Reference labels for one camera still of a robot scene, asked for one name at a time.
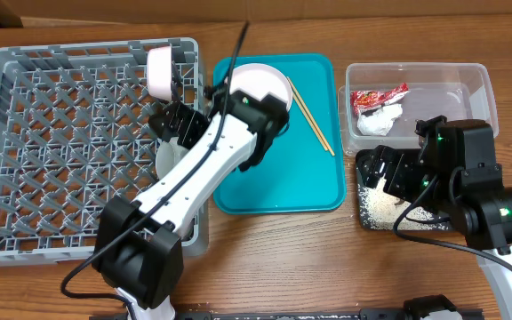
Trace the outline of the red snack wrapper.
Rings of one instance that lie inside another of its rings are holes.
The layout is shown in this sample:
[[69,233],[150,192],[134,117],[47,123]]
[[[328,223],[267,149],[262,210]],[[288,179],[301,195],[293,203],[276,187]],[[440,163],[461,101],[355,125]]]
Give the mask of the red snack wrapper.
[[376,110],[400,101],[409,92],[406,83],[402,83],[391,91],[356,91],[351,93],[350,102],[356,115]]

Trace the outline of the large white plate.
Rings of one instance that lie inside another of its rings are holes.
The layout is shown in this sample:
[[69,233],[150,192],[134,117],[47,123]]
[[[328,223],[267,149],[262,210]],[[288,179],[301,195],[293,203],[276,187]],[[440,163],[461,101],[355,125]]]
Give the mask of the large white plate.
[[287,77],[278,69],[267,64],[249,63],[235,67],[229,93],[240,91],[262,101],[271,95],[283,102],[285,109],[292,105],[292,88]]

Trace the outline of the small white bowl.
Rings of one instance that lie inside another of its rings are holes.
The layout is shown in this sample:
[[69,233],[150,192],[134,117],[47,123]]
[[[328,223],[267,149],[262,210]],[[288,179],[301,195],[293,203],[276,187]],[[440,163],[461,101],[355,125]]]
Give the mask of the small white bowl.
[[172,100],[172,48],[151,49],[147,56],[147,87],[151,96]]

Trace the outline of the grey bowl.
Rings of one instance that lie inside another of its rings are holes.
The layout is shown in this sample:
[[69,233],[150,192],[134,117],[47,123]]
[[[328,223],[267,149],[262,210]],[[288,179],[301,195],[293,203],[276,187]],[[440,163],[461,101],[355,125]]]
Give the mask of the grey bowl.
[[156,152],[155,169],[158,179],[162,179],[187,154],[188,149],[178,144],[178,138],[161,141]]

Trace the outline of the white tissue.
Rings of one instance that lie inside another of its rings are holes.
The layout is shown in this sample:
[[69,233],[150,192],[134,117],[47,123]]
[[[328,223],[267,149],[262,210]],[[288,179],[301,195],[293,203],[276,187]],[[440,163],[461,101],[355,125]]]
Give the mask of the white tissue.
[[363,135],[386,136],[395,120],[403,114],[402,105],[392,104],[374,111],[368,111],[358,117],[357,128]]

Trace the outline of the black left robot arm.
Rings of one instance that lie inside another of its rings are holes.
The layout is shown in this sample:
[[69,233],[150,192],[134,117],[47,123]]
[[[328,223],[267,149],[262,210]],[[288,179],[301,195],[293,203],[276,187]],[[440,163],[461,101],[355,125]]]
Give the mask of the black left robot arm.
[[133,201],[107,202],[92,265],[123,298],[129,318],[174,318],[169,296],[184,269],[181,238],[227,175],[261,162],[291,104],[290,92],[223,95],[204,135],[160,181]]

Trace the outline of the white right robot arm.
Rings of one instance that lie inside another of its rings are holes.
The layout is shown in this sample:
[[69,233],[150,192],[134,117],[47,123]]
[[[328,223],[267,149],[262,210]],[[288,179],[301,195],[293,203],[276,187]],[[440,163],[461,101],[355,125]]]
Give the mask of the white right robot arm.
[[[512,187],[505,187],[495,154],[492,127],[484,120],[419,120],[419,148],[379,145],[356,156],[363,185],[408,203],[392,231],[404,240],[476,256],[502,318],[512,319]],[[405,234],[399,226],[421,207],[431,224],[449,223],[464,245]]]

